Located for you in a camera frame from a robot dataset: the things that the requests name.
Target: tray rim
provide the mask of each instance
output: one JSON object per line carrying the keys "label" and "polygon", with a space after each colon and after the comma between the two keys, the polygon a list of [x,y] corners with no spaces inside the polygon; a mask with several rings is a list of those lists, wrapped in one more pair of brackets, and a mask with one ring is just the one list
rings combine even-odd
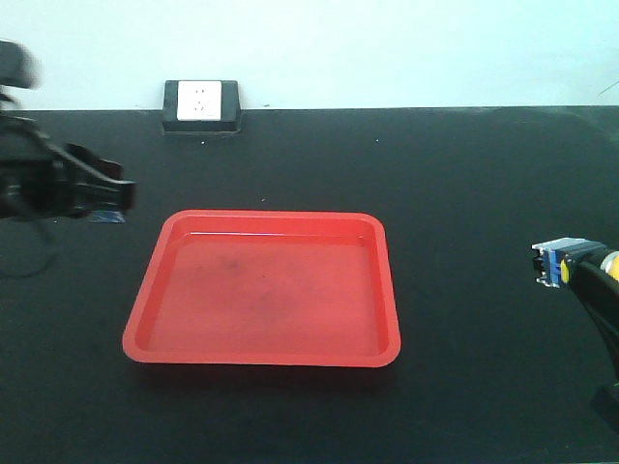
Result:
{"label": "tray rim", "polygon": [[[378,273],[385,304],[387,341],[385,349],[376,355],[324,355],[324,354],[278,354],[278,353],[234,353],[211,354],[180,351],[153,351],[142,349],[135,337],[146,310],[151,288],[157,278],[174,225],[181,219],[200,218],[296,218],[296,219],[349,219],[368,223],[375,237]],[[309,211],[253,211],[253,210],[183,210],[170,216],[162,226],[151,260],[140,285],[133,309],[122,338],[123,351],[139,363],[195,363],[195,364],[268,364],[268,365],[320,365],[341,367],[381,367],[391,363],[399,354],[401,340],[396,311],[395,295],[389,266],[385,229],[374,216],[366,213],[309,212]]]}

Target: black table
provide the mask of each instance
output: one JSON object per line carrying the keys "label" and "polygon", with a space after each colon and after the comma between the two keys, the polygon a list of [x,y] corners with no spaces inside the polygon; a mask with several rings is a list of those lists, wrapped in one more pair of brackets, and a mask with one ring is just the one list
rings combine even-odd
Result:
{"label": "black table", "polygon": [[[612,367],[531,244],[619,247],[619,108],[248,111],[164,137],[158,111],[32,112],[139,182],[125,225],[50,219],[49,272],[0,280],[0,462],[568,462],[619,457]],[[365,212],[385,225],[402,350],[380,369],[143,366],[121,335],[176,211]],[[36,259],[1,221],[4,265]]]}

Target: yellow part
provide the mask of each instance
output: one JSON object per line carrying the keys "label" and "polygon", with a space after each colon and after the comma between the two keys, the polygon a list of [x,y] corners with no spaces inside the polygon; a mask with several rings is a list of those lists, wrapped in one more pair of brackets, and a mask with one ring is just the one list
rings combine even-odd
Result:
{"label": "yellow part", "polygon": [[619,281],[619,256],[612,260],[610,268],[608,268],[608,275]]}
{"label": "yellow part", "polygon": [[563,283],[568,283],[570,281],[570,270],[568,269],[568,265],[565,263],[565,259],[561,260],[561,281]]}

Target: red tray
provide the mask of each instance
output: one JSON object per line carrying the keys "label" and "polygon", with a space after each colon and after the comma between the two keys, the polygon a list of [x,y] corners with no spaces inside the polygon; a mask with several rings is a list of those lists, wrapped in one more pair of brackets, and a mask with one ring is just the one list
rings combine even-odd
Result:
{"label": "red tray", "polygon": [[384,229],[352,213],[175,214],[123,336],[143,363],[379,367],[399,346]]}

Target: white wall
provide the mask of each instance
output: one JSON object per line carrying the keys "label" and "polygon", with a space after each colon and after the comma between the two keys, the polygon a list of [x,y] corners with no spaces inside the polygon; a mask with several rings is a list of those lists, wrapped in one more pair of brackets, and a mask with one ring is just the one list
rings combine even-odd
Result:
{"label": "white wall", "polygon": [[41,61],[29,109],[160,108],[236,79],[244,108],[619,104],[617,0],[0,0]]}

